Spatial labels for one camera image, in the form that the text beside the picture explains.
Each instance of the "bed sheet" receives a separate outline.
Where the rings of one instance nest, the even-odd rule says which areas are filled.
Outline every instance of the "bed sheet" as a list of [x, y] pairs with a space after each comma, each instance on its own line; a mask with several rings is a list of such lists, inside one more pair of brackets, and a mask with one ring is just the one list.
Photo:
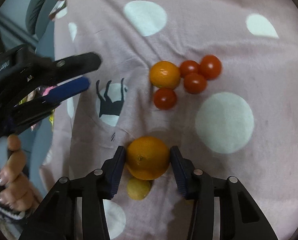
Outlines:
[[[97, 52], [90, 89], [55, 112], [53, 145], [41, 176], [83, 177], [119, 145], [152, 135], [179, 146], [213, 177], [236, 176], [277, 236], [298, 227], [298, 10], [291, 0], [66, 0], [55, 19], [56, 59]], [[148, 75], [160, 60], [223, 63], [206, 91], [181, 83], [177, 105], [158, 110]], [[104, 100], [105, 88], [108, 96]], [[192, 203], [177, 192], [172, 170], [143, 201], [127, 196], [124, 171], [105, 202], [113, 239], [186, 239]], [[215, 217], [215, 236], [219, 217]]]

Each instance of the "black dog print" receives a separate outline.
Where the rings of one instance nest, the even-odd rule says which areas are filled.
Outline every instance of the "black dog print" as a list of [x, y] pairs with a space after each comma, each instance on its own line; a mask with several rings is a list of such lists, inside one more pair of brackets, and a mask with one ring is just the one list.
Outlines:
[[127, 89], [123, 88], [123, 80], [124, 80], [124, 78], [121, 79], [121, 100], [115, 101], [115, 102], [112, 102], [110, 97], [108, 96], [108, 90], [109, 90], [109, 86], [110, 86], [112, 80], [109, 80], [107, 83], [106, 90], [104, 93], [104, 98], [100, 95], [100, 92], [99, 92], [100, 80], [97, 81], [96, 89], [97, 89], [97, 95], [100, 99], [99, 117], [101, 117], [103, 114], [118, 115], [118, 116], [120, 115], [122, 107], [123, 107], [123, 103], [125, 101], [123, 89], [125, 90], [125, 92], [127, 92]]

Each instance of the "red tomato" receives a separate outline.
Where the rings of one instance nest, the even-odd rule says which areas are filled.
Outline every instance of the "red tomato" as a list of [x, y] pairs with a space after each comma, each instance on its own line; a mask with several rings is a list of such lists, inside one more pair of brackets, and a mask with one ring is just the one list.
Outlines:
[[190, 73], [199, 73], [199, 64], [193, 60], [186, 60], [180, 65], [181, 77], [185, 77]]
[[222, 70], [221, 61], [214, 55], [206, 55], [200, 63], [200, 74], [207, 80], [217, 78]]
[[160, 110], [168, 110], [177, 103], [177, 94], [170, 88], [160, 88], [154, 93], [153, 103]]
[[198, 94], [206, 89], [207, 80], [202, 75], [191, 73], [184, 77], [183, 84], [188, 93]]

